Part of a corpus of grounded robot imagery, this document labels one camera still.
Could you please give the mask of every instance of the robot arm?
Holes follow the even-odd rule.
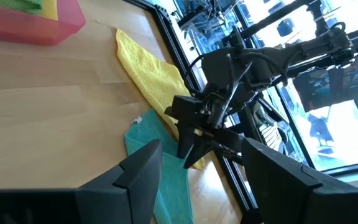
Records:
[[[236,45],[202,55],[208,81],[203,92],[193,97],[175,96],[165,112],[178,120],[178,157],[184,158],[193,147],[185,168],[212,149],[241,152],[242,137],[223,128],[225,117],[241,110],[259,91],[281,81],[286,84],[288,78],[297,76],[288,75],[291,65],[306,70],[321,60],[326,69],[350,65],[356,50],[344,32],[345,25],[340,25],[341,29],[334,26],[313,40],[285,49],[245,49]]]

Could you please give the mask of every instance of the black bracket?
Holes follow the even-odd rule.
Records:
[[[158,10],[158,12],[160,13],[160,15],[166,19],[170,24],[172,24],[172,20],[171,17],[169,17],[169,13],[168,11],[164,8],[159,6],[158,4],[155,5],[155,8]]]

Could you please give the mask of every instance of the black plastic part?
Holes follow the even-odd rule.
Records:
[[[0,223],[150,223],[161,168],[154,140],[78,189],[0,190]]]
[[[203,115],[199,113],[201,104],[201,100],[190,96],[174,96],[172,106],[165,110],[165,114],[183,122],[183,124],[198,128],[204,120]]]
[[[241,224],[261,224],[263,223],[259,209],[249,210],[241,220]]]
[[[247,178],[265,223],[358,223],[357,187],[253,139],[243,143]]]
[[[213,145],[207,143],[200,136],[195,136],[195,143],[187,157],[183,168],[189,169],[194,163],[201,159],[205,154],[213,150]]]
[[[177,158],[184,159],[194,145],[195,128],[182,124],[182,121],[177,122],[176,126],[179,132]]]
[[[171,17],[169,16],[168,11],[164,8],[159,6],[158,4],[155,5],[155,8],[160,12],[160,15],[163,16],[163,18],[169,22],[170,24],[172,24],[172,20]]]
[[[230,129],[217,129],[214,132],[213,141],[226,146],[233,151],[241,152],[241,143],[244,137]]]
[[[235,133],[237,134],[241,134],[244,132],[244,128],[242,128],[242,125],[241,124],[236,124],[236,125],[233,125],[231,126],[230,128],[228,128],[229,130],[231,131],[234,131]]]

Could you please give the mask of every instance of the cable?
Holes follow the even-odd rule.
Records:
[[[307,70],[304,71],[304,72],[300,72],[299,75],[302,75],[302,74],[304,74],[304,73],[311,72],[311,71],[313,71],[314,69],[316,69],[316,70],[327,70],[327,67],[320,68],[320,67],[314,66],[314,67],[311,67],[311,68],[307,69]]]
[[[287,73],[288,73],[288,69],[290,68],[290,65],[291,65],[291,63],[292,63],[292,61],[298,56],[298,55],[300,55],[300,54],[302,54],[302,52],[297,52],[297,53],[295,53],[295,54],[293,54],[291,57],[290,57],[290,59],[288,60],[288,62],[287,62],[287,64],[285,65],[285,70],[284,70],[284,75],[283,75],[283,78],[281,79],[281,82],[283,82],[283,85],[284,86],[287,86],[288,85],[288,75],[287,75]]]
[[[188,67],[186,73],[185,73],[185,76],[183,77],[184,81],[185,81],[185,87],[189,90],[190,93],[193,93],[193,94],[202,94],[202,92],[200,91],[197,91],[197,90],[194,90],[190,87],[189,83],[188,83],[188,76],[191,72],[191,69],[196,65],[196,63],[201,60],[202,58],[204,57],[204,55],[199,55],[191,64],[190,66]]]
[[[230,112],[228,112],[227,114],[225,114],[225,115],[223,116],[221,126],[223,127],[224,122],[225,122],[225,120],[226,120],[226,118],[227,118],[228,116],[233,115],[233,114],[235,114],[235,113],[238,113],[238,112],[242,111],[245,107],[246,107],[246,105],[245,105],[245,103],[243,103],[243,104],[241,105],[241,107],[238,107],[236,110],[231,110]]]
[[[335,23],[333,26],[331,26],[329,29],[331,30],[331,29],[337,27],[338,25],[341,25],[341,30],[342,30],[342,31],[345,31],[345,29],[346,29],[346,24],[345,24],[344,22],[337,22],[337,23]]]
[[[230,54],[227,54],[226,58],[227,58],[227,63],[229,64],[229,73],[230,73],[230,83],[229,83],[229,89],[227,91],[227,97],[226,97],[226,99],[229,100],[230,96],[234,91],[234,85],[236,84],[236,74],[234,73],[233,60]]]
[[[187,27],[186,30],[189,30],[191,27],[195,26],[196,24],[204,24],[204,23],[208,22],[209,18],[211,17],[211,13],[212,13],[212,7],[210,7],[208,17],[206,18],[205,21],[203,21],[203,22],[196,22],[196,23],[190,25],[189,27]]]

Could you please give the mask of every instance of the black cable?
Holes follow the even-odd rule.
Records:
[[[288,60],[287,64],[285,65],[285,70],[284,70],[284,74],[283,74],[283,77],[280,79],[281,82],[283,82],[283,85],[284,86],[287,86],[288,85],[288,69],[290,68],[290,65],[292,63],[292,61],[299,55],[299,54],[302,54],[302,52],[297,52],[295,54],[293,54],[290,59]]]
[[[224,115],[224,116],[223,116],[223,119],[222,119],[221,126],[223,127],[224,122],[225,122],[225,120],[226,120],[226,118],[227,118],[228,116],[233,115],[233,114],[235,114],[235,113],[238,113],[238,112],[242,111],[245,107],[246,107],[246,104],[243,103],[243,104],[241,105],[241,107],[238,107],[236,110],[233,109],[233,110],[231,110],[230,112],[228,112],[226,115]]]
[[[341,25],[341,30],[342,31],[345,31],[346,29],[346,24],[344,22],[337,22],[335,23],[334,25],[332,25],[329,29],[333,29],[335,27],[337,27],[338,25]]]
[[[246,75],[246,73],[249,71],[249,69],[251,68],[252,64],[254,61],[250,61],[248,62],[248,65],[246,66],[246,69],[244,69],[244,71],[242,71],[242,74],[240,75],[240,78],[238,79],[238,81],[240,81],[242,79],[242,77],[244,77],[244,75]]]
[[[232,95],[234,91],[234,85],[236,84],[236,74],[234,73],[234,66],[233,61],[231,59],[230,54],[226,55],[227,62],[229,64],[229,73],[230,73],[230,83],[229,83],[229,89],[227,91],[226,99],[230,99],[230,96]]]
[[[184,81],[185,81],[185,87],[189,90],[190,93],[194,93],[194,94],[202,94],[202,92],[194,90],[192,87],[190,87],[190,84],[188,83],[190,80],[187,79],[188,76],[190,75],[191,69],[196,65],[196,63],[201,60],[204,57],[204,55],[199,55],[188,67],[185,76],[183,77]]]
[[[285,86],[288,84],[287,70],[284,71],[283,68],[281,66],[279,66],[278,62],[276,60],[274,60],[273,58],[266,56],[264,54],[261,54],[261,53],[257,53],[257,52],[249,52],[249,53],[246,53],[245,55],[243,55],[243,58],[247,58],[247,57],[250,57],[250,58],[256,57],[256,58],[265,60],[266,62],[270,63],[282,74],[282,76],[278,79],[278,83],[283,82],[283,84]]]

